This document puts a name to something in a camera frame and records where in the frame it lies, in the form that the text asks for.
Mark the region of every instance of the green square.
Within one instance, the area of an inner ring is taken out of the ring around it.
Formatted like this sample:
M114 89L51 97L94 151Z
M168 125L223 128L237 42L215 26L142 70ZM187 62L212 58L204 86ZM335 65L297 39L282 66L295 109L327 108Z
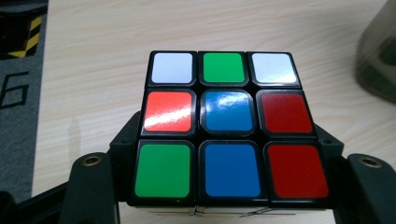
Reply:
M143 145L138 158L135 194L138 197L187 197L190 157L191 150L186 145Z
M239 53L206 53L204 55L204 81L243 83L244 65Z

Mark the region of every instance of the gray carpet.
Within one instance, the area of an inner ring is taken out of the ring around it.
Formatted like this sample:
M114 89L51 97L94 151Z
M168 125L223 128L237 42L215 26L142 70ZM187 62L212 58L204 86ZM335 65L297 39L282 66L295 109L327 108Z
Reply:
M37 4L0 6L0 11L32 7ZM40 17L35 54L0 60L0 190L12 193L17 203L30 198L32 192L47 20L46 16Z

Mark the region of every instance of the cube face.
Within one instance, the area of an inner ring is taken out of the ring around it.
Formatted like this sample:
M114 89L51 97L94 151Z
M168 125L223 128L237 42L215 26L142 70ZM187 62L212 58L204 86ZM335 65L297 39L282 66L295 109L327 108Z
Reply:
M248 74L241 52L199 52L200 79L208 86L244 86Z
M150 91L143 135L188 135L195 127L195 94L190 91Z
M272 142L264 151L273 202L321 204L328 198L329 188L315 144Z
M300 89L300 81L291 55L281 52L247 54L253 82L262 87Z
M153 51L136 139L131 205L245 214L330 197L288 53Z
M201 97L201 126L214 135L254 132L254 105L250 95L246 91L206 91Z
M149 87L190 86L196 80L196 52L153 51L148 67Z

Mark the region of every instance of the light wood tabletop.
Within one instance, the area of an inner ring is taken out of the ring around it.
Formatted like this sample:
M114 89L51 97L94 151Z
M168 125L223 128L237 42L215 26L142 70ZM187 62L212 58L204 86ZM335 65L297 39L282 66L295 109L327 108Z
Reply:
M396 168L396 106L355 80L361 33L385 0L49 1L33 194L67 181L73 162L105 152L140 110L152 50L287 51L313 120ZM288 217L159 217L122 204L123 223L334 223Z

